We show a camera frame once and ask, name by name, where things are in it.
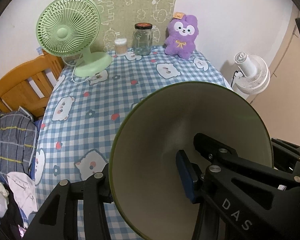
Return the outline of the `plaid blue bedding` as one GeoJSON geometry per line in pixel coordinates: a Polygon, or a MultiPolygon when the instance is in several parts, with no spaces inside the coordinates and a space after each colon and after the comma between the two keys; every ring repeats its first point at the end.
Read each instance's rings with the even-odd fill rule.
{"type": "Polygon", "coordinates": [[[17,111],[0,112],[0,174],[30,175],[37,138],[38,129],[29,111],[19,107],[17,111]]]}

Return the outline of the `pile of clothes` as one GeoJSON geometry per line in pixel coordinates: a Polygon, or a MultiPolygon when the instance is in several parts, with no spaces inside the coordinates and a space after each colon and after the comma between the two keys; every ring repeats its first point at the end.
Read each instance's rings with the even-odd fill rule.
{"type": "Polygon", "coordinates": [[[37,213],[34,181],[25,173],[0,178],[0,229],[8,239],[22,239],[37,213]]]}

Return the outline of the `white floor fan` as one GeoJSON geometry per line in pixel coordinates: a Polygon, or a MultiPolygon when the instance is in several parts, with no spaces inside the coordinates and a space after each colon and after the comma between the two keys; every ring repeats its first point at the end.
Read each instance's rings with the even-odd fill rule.
{"type": "Polygon", "coordinates": [[[270,83],[270,70],[261,57],[239,52],[234,56],[238,70],[231,84],[234,92],[244,99],[262,93],[270,83]]]}

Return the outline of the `green desk fan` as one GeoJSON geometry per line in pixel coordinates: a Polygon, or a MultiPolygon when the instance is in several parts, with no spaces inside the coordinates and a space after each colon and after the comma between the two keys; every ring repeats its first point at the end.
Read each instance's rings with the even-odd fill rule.
{"type": "Polygon", "coordinates": [[[100,26],[100,13],[91,0],[55,0],[39,16],[36,36],[40,46],[51,55],[78,55],[73,75],[90,77],[105,70],[112,62],[108,53],[90,51],[100,26]]]}

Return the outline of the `beige door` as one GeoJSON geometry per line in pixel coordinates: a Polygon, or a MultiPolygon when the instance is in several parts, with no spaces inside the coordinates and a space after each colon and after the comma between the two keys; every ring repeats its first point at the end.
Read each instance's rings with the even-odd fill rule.
{"type": "Polygon", "coordinates": [[[300,145],[300,34],[292,7],[286,34],[269,69],[267,89],[248,101],[259,113],[271,137],[300,145]]]}

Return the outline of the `blue checkered tablecloth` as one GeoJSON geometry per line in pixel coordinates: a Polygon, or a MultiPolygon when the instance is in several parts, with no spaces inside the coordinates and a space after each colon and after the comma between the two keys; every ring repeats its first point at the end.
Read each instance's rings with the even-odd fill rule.
{"type": "Polygon", "coordinates": [[[229,87],[200,52],[188,60],[168,56],[161,46],[149,55],[113,56],[111,65],[90,78],[73,75],[69,61],[53,89],[40,126],[35,159],[37,204],[60,180],[87,179],[110,159],[115,134],[128,113],[146,96],[184,81],[229,87]]]}

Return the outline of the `green cartoon fabric hanging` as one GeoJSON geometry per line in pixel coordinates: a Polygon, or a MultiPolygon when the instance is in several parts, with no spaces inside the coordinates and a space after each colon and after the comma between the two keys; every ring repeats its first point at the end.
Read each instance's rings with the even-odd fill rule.
{"type": "Polygon", "coordinates": [[[167,25],[174,13],[175,0],[94,0],[100,14],[101,25],[92,51],[112,51],[117,38],[126,38],[133,46],[134,25],[153,25],[153,45],[162,46],[167,25]]]}

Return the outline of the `glass jar black lid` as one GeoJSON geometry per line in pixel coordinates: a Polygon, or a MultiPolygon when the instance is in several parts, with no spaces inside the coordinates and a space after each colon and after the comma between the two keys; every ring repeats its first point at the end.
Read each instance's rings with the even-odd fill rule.
{"type": "Polygon", "coordinates": [[[136,55],[149,55],[152,48],[152,27],[150,23],[136,23],[133,33],[133,51],[136,55]]]}

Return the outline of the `purple plush bunny toy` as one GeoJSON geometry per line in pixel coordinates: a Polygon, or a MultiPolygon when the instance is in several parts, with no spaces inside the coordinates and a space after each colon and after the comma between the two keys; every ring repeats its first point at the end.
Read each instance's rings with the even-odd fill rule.
{"type": "Polygon", "coordinates": [[[199,34],[196,16],[176,12],[167,26],[167,31],[165,54],[188,60],[196,49],[194,42],[199,34]]]}

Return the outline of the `green rimmed bowl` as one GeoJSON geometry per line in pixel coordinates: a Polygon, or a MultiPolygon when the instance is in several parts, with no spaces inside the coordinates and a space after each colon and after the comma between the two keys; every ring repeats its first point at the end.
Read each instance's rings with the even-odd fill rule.
{"type": "Polygon", "coordinates": [[[203,133],[234,148],[239,157],[271,167],[266,126],[232,90],[191,81],[166,86],[126,116],[111,148],[109,174],[115,205],[143,239],[190,239],[199,206],[186,197],[176,165],[184,150],[202,171],[210,161],[194,148],[203,133]]]}

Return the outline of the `cotton swab container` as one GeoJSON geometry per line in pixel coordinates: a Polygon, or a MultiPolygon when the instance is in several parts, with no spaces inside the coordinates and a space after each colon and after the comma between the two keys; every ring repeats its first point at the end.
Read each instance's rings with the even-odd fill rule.
{"type": "Polygon", "coordinates": [[[123,56],[127,53],[127,39],[126,38],[117,38],[114,41],[115,44],[115,54],[117,56],[123,56]]]}

